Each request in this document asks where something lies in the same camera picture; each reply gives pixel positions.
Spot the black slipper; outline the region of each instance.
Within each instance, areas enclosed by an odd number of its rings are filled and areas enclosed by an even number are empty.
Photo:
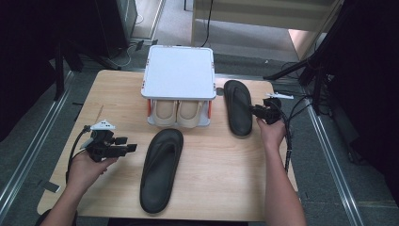
[[[237,136],[246,136],[252,131],[252,114],[249,90],[240,81],[229,80],[224,85],[224,96],[231,131]]]
[[[147,213],[159,213],[168,205],[182,148],[183,135],[177,129],[162,130],[152,139],[140,185],[140,204]]]

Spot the beige shoe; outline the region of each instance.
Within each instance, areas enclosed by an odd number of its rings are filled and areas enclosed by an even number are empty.
[[[155,100],[152,117],[158,126],[172,126],[176,122],[177,101]]]
[[[177,110],[177,123],[186,128],[194,128],[200,122],[203,101],[180,101]]]

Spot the shoe rack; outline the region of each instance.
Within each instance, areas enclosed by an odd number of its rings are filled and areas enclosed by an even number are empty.
[[[141,95],[148,99],[149,124],[155,124],[155,100],[178,100],[203,101],[198,126],[209,125],[212,100],[216,97],[213,51],[209,48],[153,45],[147,59]]]

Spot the slipper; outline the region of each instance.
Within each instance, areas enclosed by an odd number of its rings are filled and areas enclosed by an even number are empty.
[[[203,101],[180,101],[177,110],[177,123],[186,128],[194,128],[200,122]]]
[[[147,213],[159,213],[168,205],[183,141],[177,129],[164,129],[152,139],[140,185],[140,204]]]
[[[172,126],[176,122],[177,101],[155,100],[152,117],[158,126]]]
[[[246,136],[252,131],[251,99],[249,90],[240,81],[229,80],[224,85],[224,96],[231,131]]]

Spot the table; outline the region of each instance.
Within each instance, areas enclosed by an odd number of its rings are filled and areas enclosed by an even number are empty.
[[[342,0],[217,0],[211,21],[273,26],[289,29],[299,59],[307,57],[313,44],[336,19]],[[195,43],[195,21],[208,20],[211,0],[195,0],[191,44]]]
[[[139,187],[145,156],[152,138],[163,129],[147,123],[142,80],[143,73],[98,73],[50,180],[61,189],[44,191],[38,212],[52,208],[62,193],[68,157],[83,126],[108,120],[116,126],[114,137],[128,137],[137,149],[110,166],[88,190],[78,207],[80,216],[263,221],[265,167],[260,129],[254,121],[249,136],[235,137],[222,96],[213,100],[209,126],[179,128],[184,148],[167,208],[156,215],[142,210]],[[228,80],[217,78],[216,87],[222,88]],[[264,93],[273,89],[265,81],[240,81],[250,90],[253,104],[261,104]],[[88,138],[89,133],[83,135],[77,147]],[[285,159],[285,141],[280,151]],[[292,168],[289,177],[297,190]]]

